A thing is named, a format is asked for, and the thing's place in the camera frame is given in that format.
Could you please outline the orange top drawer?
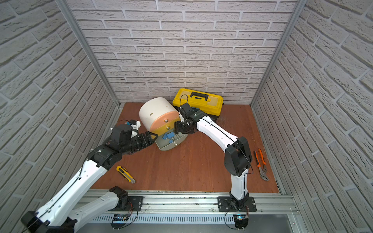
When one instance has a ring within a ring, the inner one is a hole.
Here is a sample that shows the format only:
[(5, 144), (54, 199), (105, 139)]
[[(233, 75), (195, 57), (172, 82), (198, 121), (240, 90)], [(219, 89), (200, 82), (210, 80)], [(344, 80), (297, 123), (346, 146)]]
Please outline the orange top drawer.
[(154, 133), (154, 130), (165, 125), (165, 124), (174, 124), (176, 121), (180, 121), (179, 112), (178, 111), (171, 111), (165, 113), (158, 118), (156, 118), (150, 127), (150, 132)]

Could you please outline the grey bottom drawer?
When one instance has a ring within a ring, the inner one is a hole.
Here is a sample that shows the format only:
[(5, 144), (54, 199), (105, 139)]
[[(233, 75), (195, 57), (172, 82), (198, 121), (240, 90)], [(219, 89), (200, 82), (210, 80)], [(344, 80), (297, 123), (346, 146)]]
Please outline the grey bottom drawer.
[(175, 134), (173, 131), (170, 131), (158, 137), (155, 143), (161, 151), (168, 151), (180, 145), (187, 136), (187, 134)]

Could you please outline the yellow drawer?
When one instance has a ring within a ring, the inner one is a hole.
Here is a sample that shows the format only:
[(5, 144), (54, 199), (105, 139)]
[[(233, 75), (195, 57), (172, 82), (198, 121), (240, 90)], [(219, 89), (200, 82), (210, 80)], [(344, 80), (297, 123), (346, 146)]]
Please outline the yellow drawer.
[(165, 124), (157, 129), (154, 130), (154, 133), (158, 136), (163, 136), (164, 134), (168, 133), (169, 131), (173, 131), (174, 124)]

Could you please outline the round white drawer cabinet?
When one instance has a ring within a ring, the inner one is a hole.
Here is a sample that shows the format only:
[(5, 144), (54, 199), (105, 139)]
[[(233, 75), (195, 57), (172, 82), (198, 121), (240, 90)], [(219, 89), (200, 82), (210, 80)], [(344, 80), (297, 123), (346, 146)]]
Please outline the round white drawer cabinet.
[(140, 108), (140, 121), (144, 125), (146, 130), (149, 131), (152, 122), (156, 118), (171, 111), (176, 111), (176, 109), (165, 98), (154, 98), (144, 103)]

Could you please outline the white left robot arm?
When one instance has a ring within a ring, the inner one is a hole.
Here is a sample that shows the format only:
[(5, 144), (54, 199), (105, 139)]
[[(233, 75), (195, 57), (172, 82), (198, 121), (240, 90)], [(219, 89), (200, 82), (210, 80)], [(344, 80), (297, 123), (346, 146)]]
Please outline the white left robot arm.
[(157, 134), (139, 133), (141, 123), (131, 120), (115, 126), (102, 145), (92, 149), (79, 171), (45, 205), (21, 218), (31, 233), (74, 233), (95, 217), (110, 210), (133, 211), (127, 191), (116, 186), (100, 198), (74, 209), (83, 195), (122, 159), (155, 143)]

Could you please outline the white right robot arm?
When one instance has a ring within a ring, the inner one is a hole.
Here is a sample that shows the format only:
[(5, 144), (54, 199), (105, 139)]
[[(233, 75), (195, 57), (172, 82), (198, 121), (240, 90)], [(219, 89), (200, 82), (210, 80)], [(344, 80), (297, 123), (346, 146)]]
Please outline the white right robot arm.
[(247, 139), (227, 132), (202, 112), (183, 116), (183, 121), (174, 124), (175, 133), (193, 134), (197, 131), (208, 136), (224, 152), (224, 166), (231, 174), (230, 205), (235, 210), (244, 209), (249, 193), (247, 176), (252, 162)]

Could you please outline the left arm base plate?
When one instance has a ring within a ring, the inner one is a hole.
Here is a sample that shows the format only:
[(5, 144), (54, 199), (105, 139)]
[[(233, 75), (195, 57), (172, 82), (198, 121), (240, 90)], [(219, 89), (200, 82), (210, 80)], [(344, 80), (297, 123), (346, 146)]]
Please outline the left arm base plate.
[(136, 211), (141, 211), (142, 203), (143, 203), (144, 196), (128, 196), (125, 198), (120, 198), (117, 205), (109, 209), (110, 212), (112, 211), (130, 211), (131, 208)]

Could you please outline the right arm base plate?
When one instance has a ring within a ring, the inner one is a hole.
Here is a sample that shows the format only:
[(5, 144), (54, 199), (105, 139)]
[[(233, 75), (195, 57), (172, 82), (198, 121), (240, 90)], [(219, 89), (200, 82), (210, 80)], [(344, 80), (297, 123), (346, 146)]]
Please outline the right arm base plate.
[(233, 197), (220, 196), (217, 197), (219, 212), (236, 211), (236, 212), (256, 212), (256, 203), (253, 197), (244, 197), (237, 201)]

